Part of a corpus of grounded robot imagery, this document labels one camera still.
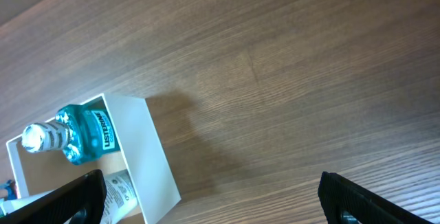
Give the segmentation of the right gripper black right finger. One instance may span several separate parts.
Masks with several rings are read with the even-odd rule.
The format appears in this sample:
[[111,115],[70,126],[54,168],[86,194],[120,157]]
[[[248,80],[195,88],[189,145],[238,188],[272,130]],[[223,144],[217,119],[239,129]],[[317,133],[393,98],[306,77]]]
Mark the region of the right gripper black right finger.
[[330,224],[423,223],[423,219],[334,172],[323,172],[318,197]]

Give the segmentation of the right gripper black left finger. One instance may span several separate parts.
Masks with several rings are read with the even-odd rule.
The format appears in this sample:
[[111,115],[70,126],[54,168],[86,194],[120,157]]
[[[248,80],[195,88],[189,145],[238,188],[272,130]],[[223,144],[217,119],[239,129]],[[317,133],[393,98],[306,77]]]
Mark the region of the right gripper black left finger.
[[87,174],[1,218],[1,224],[99,223],[107,189],[101,170]]

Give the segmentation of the white lotion tube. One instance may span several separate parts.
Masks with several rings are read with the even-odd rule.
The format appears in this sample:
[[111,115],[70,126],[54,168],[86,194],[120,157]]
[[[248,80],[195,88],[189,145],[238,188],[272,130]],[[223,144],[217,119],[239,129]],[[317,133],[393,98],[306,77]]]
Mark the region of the white lotion tube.
[[[105,175],[104,182],[107,196],[100,224],[116,224],[138,205],[138,200],[128,170]],[[4,201],[1,203],[1,216],[11,214],[51,192],[50,190],[30,197]]]

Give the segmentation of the blue Listerine mouthwash bottle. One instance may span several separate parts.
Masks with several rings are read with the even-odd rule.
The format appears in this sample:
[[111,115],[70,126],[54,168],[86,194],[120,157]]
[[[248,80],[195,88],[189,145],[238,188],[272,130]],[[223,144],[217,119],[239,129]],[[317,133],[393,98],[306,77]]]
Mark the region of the blue Listerine mouthwash bottle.
[[53,120],[26,126],[21,145],[29,153],[60,150],[77,166],[120,151],[107,110],[78,104],[61,108]]

